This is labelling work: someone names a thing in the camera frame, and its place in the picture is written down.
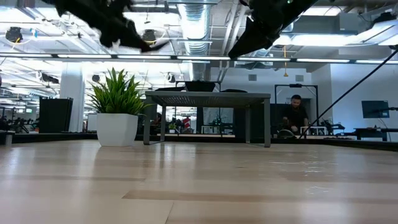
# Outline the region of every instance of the man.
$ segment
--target man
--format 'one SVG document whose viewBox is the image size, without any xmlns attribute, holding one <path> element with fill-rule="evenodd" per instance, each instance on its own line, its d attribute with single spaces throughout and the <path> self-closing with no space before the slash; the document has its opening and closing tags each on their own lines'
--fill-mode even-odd
<svg viewBox="0 0 398 224">
<path fill-rule="evenodd" d="M 301 96 L 292 96 L 290 105 L 283 112 L 283 120 L 293 133 L 299 133 L 301 127 L 308 126 L 308 115 L 301 106 Z"/>
</svg>

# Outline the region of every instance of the wooden floor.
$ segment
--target wooden floor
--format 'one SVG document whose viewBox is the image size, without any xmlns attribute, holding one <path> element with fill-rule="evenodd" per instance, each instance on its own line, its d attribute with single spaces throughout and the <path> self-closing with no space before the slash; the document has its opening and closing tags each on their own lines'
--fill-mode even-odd
<svg viewBox="0 0 398 224">
<path fill-rule="evenodd" d="M 0 223 L 398 223 L 398 154 L 64 141 L 0 148 Z"/>
</svg>

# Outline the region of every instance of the monitor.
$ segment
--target monitor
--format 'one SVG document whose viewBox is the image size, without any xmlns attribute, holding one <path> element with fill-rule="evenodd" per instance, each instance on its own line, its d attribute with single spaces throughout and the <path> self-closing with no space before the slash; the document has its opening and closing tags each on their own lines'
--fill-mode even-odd
<svg viewBox="0 0 398 224">
<path fill-rule="evenodd" d="M 363 118 L 390 118 L 388 101 L 362 101 Z"/>
</svg>

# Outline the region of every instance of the gray table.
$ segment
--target gray table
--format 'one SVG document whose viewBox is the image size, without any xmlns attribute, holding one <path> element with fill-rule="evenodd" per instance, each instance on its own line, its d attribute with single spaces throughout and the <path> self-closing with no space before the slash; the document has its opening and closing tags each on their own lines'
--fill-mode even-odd
<svg viewBox="0 0 398 224">
<path fill-rule="evenodd" d="M 251 105 L 264 103 L 264 147 L 271 146 L 270 106 L 271 95 L 268 93 L 214 93 L 214 92 L 177 92 L 177 91 L 147 91 L 146 103 L 162 106 L 162 124 L 160 141 L 165 140 L 166 107 L 207 107 L 207 108 L 245 108 L 246 109 L 246 143 L 250 143 L 250 113 Z M 150 118 L 150 108 L 146 109 Z M 145 119 L 144 144 L 149 145 L 150 119 Z"/>
</svg>

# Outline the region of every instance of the green leafy plant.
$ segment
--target green leafy plant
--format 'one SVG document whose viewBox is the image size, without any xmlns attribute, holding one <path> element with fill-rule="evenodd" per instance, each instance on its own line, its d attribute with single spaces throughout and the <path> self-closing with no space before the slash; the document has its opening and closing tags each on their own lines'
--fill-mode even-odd
<svg viewBox="0 0 398 224">
<path fill-rule="evenodd" d="M 177 126 L 174 123 L 170 123 L 169 124 L 169 129 L 170 130 L 173 130 L 173 129 L 176 129 L 176 128 L 177 128 Z"/>
<path fill-rule="evenodd" d="M 94 95 L 90 95 L 97 112 L 139 115 L 150 106 L 140 99 L 143 94 L 137 89 L 139 82 L 134 81 L 134 76 L 126 81 L 124 70 L 117 72 L 112 68 L 108 72 L 111 78 L 106 78 L 106 84 L 93 85 Z"/>
</svg>

